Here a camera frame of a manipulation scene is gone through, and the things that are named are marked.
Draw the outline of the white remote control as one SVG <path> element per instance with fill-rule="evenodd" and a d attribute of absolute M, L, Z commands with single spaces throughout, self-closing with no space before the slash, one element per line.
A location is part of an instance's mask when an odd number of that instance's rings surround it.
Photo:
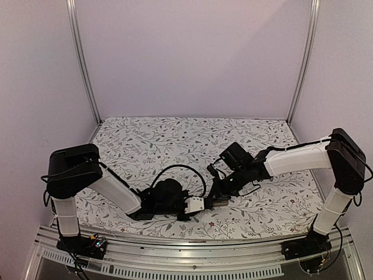
<path fill-rule="evenodd" d="M 218 207 L 226 207 L 229 205 L 229 200 L 227 199 L 215 199 L 212 201 L 212 208 L 218 208 Z"/>

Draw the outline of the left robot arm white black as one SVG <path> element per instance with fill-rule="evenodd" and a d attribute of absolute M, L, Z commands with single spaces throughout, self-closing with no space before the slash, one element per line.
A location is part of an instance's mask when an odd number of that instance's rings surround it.
<path fill-rule="evenodd" d="M 87 188 L 135 221 L 148 221 L 156 215 L 176 215 L 183 221 L 191 214 L 191 198 L 177 181 L 166 179 L 157 187 L 136 191 L 100 160 L 99 149 L 92 143 L 54 151 L 42 180 L 54 204 L 63 241 L 74 253 L 87 247 L 80 235 L 75 200 Z"/>

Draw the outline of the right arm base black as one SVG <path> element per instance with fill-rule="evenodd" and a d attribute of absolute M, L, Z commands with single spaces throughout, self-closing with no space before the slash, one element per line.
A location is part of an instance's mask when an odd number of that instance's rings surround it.
<path fill-rule="evenodd" d="M 323 253 L 331 248 L 329 235 L 322 235 L 312 229 L 305 237 L 282 242 L 281 253 L 286 260 L 293 260 Z"/>

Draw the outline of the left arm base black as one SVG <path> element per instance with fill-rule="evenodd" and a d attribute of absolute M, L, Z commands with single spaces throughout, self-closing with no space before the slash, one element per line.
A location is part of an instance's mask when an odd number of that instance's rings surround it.
<path fill-rule="evenodd" d="M 105 256 L 107 248 L 107 238 L 99 236 L 97 233 L 84 237 L 80 233 L 76 236 L 63 236 L 59 232 L 57 249 L 66 251 L 67 253 L 76 256 L 83 256 L 102 260 Z"/>

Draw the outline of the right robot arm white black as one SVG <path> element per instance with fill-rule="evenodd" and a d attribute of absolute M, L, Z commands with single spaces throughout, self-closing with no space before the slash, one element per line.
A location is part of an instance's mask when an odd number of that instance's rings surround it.
<path fill-rule="evenodd" d="M 277 148 L 270 146 L 252 156 L 240 144 L 232 143 L 219 156 L 232 173 L 220 178 L 214 164 L 207 167 L 214 177 L 213 185 L 223 195 L 238 197 L 253 181 L 269 180 L 285 173 L 312 169 L 332 169 L 335 184 L 322 209 L 313 221 L 308 237 L 301 242 L 306 254 L 314 254 L 324 244 L 337 220 L 347 211 L 351 201 L 361 194 L 368 178 L 364 152 L 342 128 L 316 141 Z"/>

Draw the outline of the floral patterned table mat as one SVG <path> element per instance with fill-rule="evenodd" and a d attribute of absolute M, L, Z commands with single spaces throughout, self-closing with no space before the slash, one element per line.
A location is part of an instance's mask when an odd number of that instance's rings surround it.
<path fill-rule="evenodd" d="M 103 162 L 132 188 L 172 178 L 192 195 L 209 191 L 208 164 L 233 142 L 255 155 L 268 146 L 293 146 L 288 125 L 278 120 L 234 118 L 117 117 L 106 119 L 93 139 Z M 203 211 L 190 221 L 170 215 L 135 221 L 91 189 L 76 196 L 80 226 L 176 239 L 257 239 L 304 234 L 322 208 L 309 171 L 263 181 L 228 206 Z"/>

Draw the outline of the front aluminium rail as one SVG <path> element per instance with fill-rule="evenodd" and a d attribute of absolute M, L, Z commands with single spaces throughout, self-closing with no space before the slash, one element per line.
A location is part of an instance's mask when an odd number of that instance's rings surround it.
<path fill-rule="evenodd" d="M 330 233 L 325 270 L 311 272 L 317 256 L 287 260 L 283 242 L 294 236 L 242 240 L 189 240 L 150 237 L 83 227 L 81 233 L 107 238 L 102 260 L 83 259 L 82 269 L 57 249 L 55 226 L 40 226 L 24 279 L 367 279 L 347 227 Z"/>

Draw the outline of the right aluminium frame post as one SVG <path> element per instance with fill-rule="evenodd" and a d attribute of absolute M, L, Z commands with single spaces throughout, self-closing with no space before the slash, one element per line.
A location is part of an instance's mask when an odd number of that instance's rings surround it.
<path fill-rule="evenodd" d="M 300 102 L 300 98 L 302 94 L 302 89 L 305 83 L 307 70 L 308 70 L 309 62 L 310 62 L 311 55 L 312 55 L 312 49 L 314 45 L 317 25 L 318 25 L 320 3 L 321 3 L 320 0 L 311 1 L 309 23 L 308 23 L 307 35 L 305 38 L 305 46 L 304 46 L 304 51 L 302 55 L 301 66 L 300 66 L 300 70 L 297 76 L 297 81 L 295 84 L 294 93 L 293 93 L 293 97 L 292 97 L 291 104 L 290 104 L 290 109 L 288 111 L 288 115 L 286 119 L 287 124 L 289 126 L 292 126 L 292 123 L 294 122 L 295 114 L 296 114 L 298 104 Z"/>

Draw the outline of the aluminium frame post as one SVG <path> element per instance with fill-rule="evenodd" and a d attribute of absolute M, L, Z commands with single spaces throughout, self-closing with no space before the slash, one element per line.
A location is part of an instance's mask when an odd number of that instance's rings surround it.
<path fill-rule="evenodd" d="M 308 23 L 307 35 L 305 38 L 305 46 L 304 46 L 304 51 L 302 55 L 301 66 L 300 66 L 300 70 L 297 76 L 297 81 L 295 84 L 294 93 L 293 93 L 293 97 L 292 97 L 291 104 L 290 104 L 290 109 L 288 111 L 288 115 L 286 119 L 287 124 L 289 126 L 292 126 L 292 123 L 294 122 L 295 114 L 296 114 L 298 104 L 300 102 L 300 98 L 302 94 L 302 89 L 305 83 L 307 70 L 308 70 L 309 62 L 310 62 L 311 55 L 312 55 L 312 49 L 314 45 L 317 25 L 318 25 L 320 3 L 321 3 L 320 0 L 311 1 L 309 23 Z"/>
<path fill-rule="evenodd" d="M 66 0 L 66 7 L 68 12 L 69 24 L 71 27 L 72 40 L 76 51 L 76 57 L 78 61 L 78 66 L 80 74 L 82 77 L 83 86 L 86 92 L 87 100 L 97 126 L 102 123 L 101 115 L 98 109 L 96 97 L 93 92 L 92 83 L 89 76 L 89 70 L 87 67 L 87 62 L 85 58 L 85 52 L 83 49 L 82 37 L 80 34 L 78 13 L 76 10 L 76 1 Z"/>

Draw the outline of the left aluminium frame post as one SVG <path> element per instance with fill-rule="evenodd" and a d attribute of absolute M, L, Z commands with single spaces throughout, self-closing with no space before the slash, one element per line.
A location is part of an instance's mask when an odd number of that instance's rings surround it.
<path fill-rule="evenodd" d="M 98 109 L 96 97 L 93 92 L 92 83 L 89 76 L 89 70 L 87 67 L 87 62 L 85 58 L 85 52 L 83 49 L 82 37 L 80 34 L 78 13 L 76 10 L 76 1 L 66 0 L 66 7 L 68 12 L 69 24 L 71 27 L 72 40 L 76 51 L 76 57 L 78 61 L 78 66 L 80 74 L 82 77 L 83 86 L 86 92 L 87 100 L 97 126 L 102 123 L 101 115 Z"/>

